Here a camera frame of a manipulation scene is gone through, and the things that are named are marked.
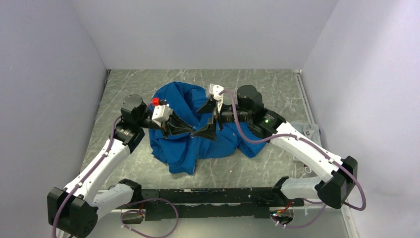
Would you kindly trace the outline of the blue zip jacket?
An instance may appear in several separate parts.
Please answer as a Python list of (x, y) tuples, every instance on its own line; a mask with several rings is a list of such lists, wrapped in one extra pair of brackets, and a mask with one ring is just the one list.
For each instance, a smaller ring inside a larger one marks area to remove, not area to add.
[[(196, 111), (207, 101), (205, 89), (184, 82), (171, 82), (156, 91), (155, 98), (166, 100), (186, 123), (195, 129), (207, 124), (208, 114)], [(198, 159), (222, 158), (236, 149), (248, 158), (255, 157), (264, 143), (250, 143), (242, 138), (234, 123), (226, 123), (223, 130), (216, 130), (216, 140), (191, 136), (189, 133), (170, 135), (164, 138), (160, 130), (149, 130), (152, 154), (159, 161), (168, 164), (172, 174), (193, 175)]]

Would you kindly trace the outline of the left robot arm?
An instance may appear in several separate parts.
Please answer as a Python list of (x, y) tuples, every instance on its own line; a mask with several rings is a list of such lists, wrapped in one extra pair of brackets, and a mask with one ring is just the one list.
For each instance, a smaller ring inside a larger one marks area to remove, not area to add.
[(144, 129), (156, 129), (164, 136), (192, 133), (193, 127), (181, 119), (166, 100), (155, 98), (150, 104), (138, 94), (124, 98), (120, 116), (99, 154), (64, 188), (53, 188), (47, 196), (52, 237), (58, 231), (70, 237), (85, 238), (98, 220), (120, 206), (136, 208), (141, 203), (157, 203), (158, 195), (148, 195), (140, 184), (123, 179), (112, 189), (99, 189), (115, 168), (140, 144)]

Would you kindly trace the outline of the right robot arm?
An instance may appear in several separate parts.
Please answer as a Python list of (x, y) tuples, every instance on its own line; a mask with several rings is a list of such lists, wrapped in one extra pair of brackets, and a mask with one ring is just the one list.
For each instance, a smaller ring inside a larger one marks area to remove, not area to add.
[(273, 200), (284, 206), (292, 199), (302, 198), (320, 202), (332, 208), (346, 205), (358, 211), (367, 206), (366, 195), (357, 180), (358, 162), (351, 156), (341, 158), (298, 132), (278, 113), (268, 110), (262, 95), (252, 85), (238, 89), (237, 99), (231, 105), (223, 103), (224, 95), (233, 93), (217, 84), (210, 84), (208, 101), (198, 110), (211, 114), (206, 126), (194, 132), (195, 136), (216, 139), (216, 129), (224, 123), (235, 123), (242, 139), (253, 144), (272, 143), (291, 153), (315, 172), (315, 178), (283, 178), (273, 192)]

